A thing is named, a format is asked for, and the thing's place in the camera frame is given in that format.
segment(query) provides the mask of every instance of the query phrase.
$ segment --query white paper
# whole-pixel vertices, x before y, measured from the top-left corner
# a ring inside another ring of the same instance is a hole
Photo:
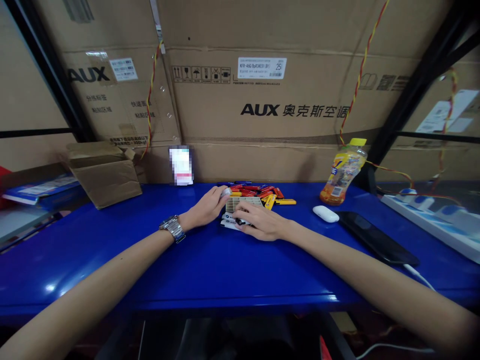
[[[43,184],[37,186],[25,188],[20,190],[19,193],[38,195],[56,188],[60,188],[64,185],[74,183],[76,181],[77,179],[74,176],[66,176],[56,180],[44,182]]]
[[[137,71],[131,57],[110,60],[111,69],[117,81],[137,80]]]
[[[286,57],[239,57],[239,79],[283,79]]]
[[[463,133],[469,127],[472,122],[472,118],[459,117],[448,127],[449,133]]]
[[[478,90],[460,90],[456,93],[453,110],[451,112],[450,119],[447,121],[447,131],[452,133],[461,133],[467,126],[470,124],[468,119],[461,120],[458,125],[455,125],[456,120],[461,113],[469,106],[472,100],[479,93]],[[450,103],[448,101],[439,101],[426,116],[426,118],[421,122],[421,124],[416,129],[416,133],[434,133],[441,132],[444,128],[445,120],[449,114]]]

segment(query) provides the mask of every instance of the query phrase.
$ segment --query smartphone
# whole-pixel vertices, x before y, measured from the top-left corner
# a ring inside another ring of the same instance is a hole
[[[411,266],[420,264],[412,253],[356,212],[338,211],[337,214],[340,224],[384,263]]]
[[[170,165],[173,173],[173,184],[179,186],[192,185],[192,153],[186,145],[174,145],[169,148]]]

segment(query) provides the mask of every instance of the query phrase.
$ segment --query yellow bottle cap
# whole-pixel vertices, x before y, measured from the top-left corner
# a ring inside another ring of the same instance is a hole
[[[358,137],[354,137],[350,140],[350,145],[352,146],[363,146],[367,143],[367,139],[362,139]]]

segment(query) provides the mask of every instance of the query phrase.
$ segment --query metal watch strap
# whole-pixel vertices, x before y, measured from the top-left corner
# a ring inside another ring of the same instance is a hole
[[[177,215],[172,216],[166,223],[159,226],[160,230],[168,230],[177,244],[186,237],[178,219],[179,217]]]

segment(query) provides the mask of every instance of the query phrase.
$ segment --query wrist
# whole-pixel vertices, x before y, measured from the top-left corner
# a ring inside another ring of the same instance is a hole
[[[178,215],[178,223],[180,224],[181,229],[183,230],[184,233],[196,227],[192,219],[192,216],[189,214],[188,211]]]
[[[298,225],[295,221],[290,219],[285,219],[286,221],[283,224],[283,229],[281,230],[280,236],[282,240],[285,240],[289,243],[293,243],[295,240],[295,226]]]

